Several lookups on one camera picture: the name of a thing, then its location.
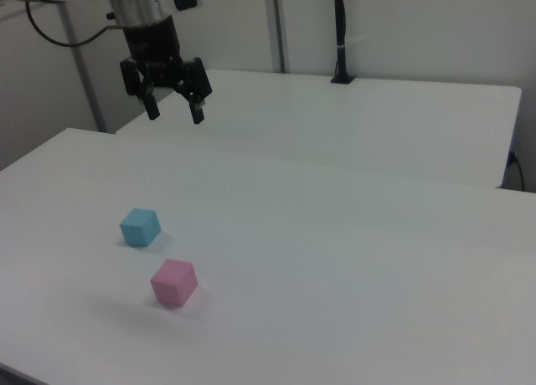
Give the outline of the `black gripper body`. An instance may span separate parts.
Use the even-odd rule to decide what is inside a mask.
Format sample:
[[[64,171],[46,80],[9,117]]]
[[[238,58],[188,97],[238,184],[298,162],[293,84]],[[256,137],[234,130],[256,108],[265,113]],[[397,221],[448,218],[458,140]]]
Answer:
[[[180,44],[172,17],[144,27],[122,29],[138,69],[148,72],[155,87],[171,88],[172,61],[181,59]]]

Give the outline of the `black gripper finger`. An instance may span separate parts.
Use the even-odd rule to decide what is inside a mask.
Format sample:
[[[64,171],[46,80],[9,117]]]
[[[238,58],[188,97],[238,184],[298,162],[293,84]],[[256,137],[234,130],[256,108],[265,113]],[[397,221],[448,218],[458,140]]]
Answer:
[[[151,75],[139,70],[137,62],[132,58],[122,60],[120,68],[127,94],[137,97],[143,103],[150,121],[156,120],[160,111],[153,94],[155,85]]]
[[[171,88],[187,102],[195,125],[204,120],[205,99],[212,94],[212,87],[204,63],[196,57],[189,61],[180,58],[170,64]]]

